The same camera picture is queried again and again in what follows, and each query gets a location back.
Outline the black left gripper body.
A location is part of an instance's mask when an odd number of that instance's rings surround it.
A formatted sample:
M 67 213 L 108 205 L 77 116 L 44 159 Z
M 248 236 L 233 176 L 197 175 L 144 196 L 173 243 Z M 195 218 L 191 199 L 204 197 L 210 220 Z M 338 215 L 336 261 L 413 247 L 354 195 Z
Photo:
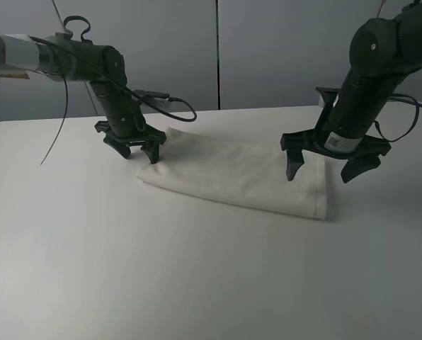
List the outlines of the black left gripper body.
M 102 132 L 105 136 L 125 143 L 128 147 L 142 146 L 145 142 L 158 142 L 162 145 L 166 141 L 166 134 L 150 125 L 145 125 L 142 130 L 138 130 L 135 124 L 125 123 L 114 126 L 108 121 L 100 120 L 94 128 L 96 132 Z

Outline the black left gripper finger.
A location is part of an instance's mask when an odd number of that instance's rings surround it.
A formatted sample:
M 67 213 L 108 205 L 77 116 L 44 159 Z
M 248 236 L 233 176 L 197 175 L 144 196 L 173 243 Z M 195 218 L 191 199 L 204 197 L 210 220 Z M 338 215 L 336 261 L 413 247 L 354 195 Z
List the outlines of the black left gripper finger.
M 125 143 L 118 142 L 109 136 L 105 136 L 103 142 L 113 148 L 124 159 L 130 158 L 131 150 Z
M 159 161 L 160 144 L 158 142 L 145 142 L 140 148 L 148 157 L 151 164 Z

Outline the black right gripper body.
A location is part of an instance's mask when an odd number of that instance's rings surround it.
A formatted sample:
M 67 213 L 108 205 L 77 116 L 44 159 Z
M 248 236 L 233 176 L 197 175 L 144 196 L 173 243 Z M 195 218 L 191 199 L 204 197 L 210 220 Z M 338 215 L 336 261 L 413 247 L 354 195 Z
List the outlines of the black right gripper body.
M 388 141 L 366 135 L 349 154 L 330 151 L 324 147 L 324 143 L 319 140 L 314 129 L 284 133 L 280 146 L 283 151 L 286 151 L 287 159 L 292 163 L 304 163 L 304 150 L 333 159 L 356 159 L 367 155 L 385 156 L 391 149 Z

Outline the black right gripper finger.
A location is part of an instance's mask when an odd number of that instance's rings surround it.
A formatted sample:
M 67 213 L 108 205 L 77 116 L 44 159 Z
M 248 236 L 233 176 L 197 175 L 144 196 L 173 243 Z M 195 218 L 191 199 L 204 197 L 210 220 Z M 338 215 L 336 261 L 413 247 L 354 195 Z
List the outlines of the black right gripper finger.
M 357 159 L 348 160 L 341 170 L 341 178 L 344 183 L 348 183 L 366 171 L 376 169 L 379 165 L 380 159 L 378 156 L 374 155 L 367 155 Z
M 286 176 L 288 181 L 293 181 L 296 173 L 304 165 L 304 156 L 302 149 L 287 149 L 287 167 Z

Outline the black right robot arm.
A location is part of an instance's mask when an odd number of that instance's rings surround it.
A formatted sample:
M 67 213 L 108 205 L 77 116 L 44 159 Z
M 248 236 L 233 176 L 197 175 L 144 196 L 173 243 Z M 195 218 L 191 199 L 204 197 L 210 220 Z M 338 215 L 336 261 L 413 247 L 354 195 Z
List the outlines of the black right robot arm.
M 304 164 L 303 151 L 346 161 L 341 171 L 345 183 L 380 165 L 392 141 L 367 132 L 379 125 L 385 104 L 399 96 L 398 85 L 422 69 L 422 1 L 405 6 L 393 19 L 368 20 L 353 36 L 349 59 L 341 88 L 317 90 L 324 107 L 315 127 L 281 138 L 288 181 Z

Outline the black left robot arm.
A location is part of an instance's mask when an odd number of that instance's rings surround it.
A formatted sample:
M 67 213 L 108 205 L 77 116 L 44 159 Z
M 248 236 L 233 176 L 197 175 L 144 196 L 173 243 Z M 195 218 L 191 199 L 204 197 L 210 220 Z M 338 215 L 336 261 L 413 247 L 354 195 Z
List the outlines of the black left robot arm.
M 123 56 L 109 45 L 75 41 L 58 33 L 46 39 L 27 35 L 0 35 L 0 77 L 38 72 L 53 81 L 85 81 L 100 103 L 106 119 L 95 124 L 103 141 L 127 159 L 138 146 L 153 164 L 159 160 L 166 135 L 146 123 L 140 106 L 154 107 L 153 99 L 166 93 L 127 88 Z

